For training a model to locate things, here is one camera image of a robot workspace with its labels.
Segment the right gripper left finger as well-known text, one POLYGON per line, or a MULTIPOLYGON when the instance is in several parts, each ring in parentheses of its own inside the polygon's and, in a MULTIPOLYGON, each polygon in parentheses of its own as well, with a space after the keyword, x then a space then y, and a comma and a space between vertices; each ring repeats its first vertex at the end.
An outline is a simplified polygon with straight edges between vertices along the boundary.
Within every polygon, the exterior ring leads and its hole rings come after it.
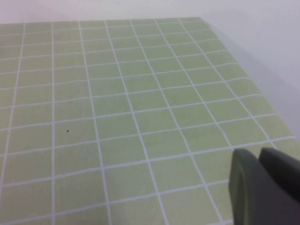
POLYGON ((229 194, 235 225, 300 223, 300 201, 289 196, 247 149, 232 153, 229 194))

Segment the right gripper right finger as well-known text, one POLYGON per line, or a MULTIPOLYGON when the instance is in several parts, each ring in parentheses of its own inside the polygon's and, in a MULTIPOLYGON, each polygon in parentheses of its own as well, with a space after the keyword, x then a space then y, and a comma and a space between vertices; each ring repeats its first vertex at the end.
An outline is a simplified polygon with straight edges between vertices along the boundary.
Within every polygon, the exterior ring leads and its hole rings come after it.
POLYGON ((269 176, 294 200, 300 200, 300 162, 274 148, 263 147, 259 162, 269 176))

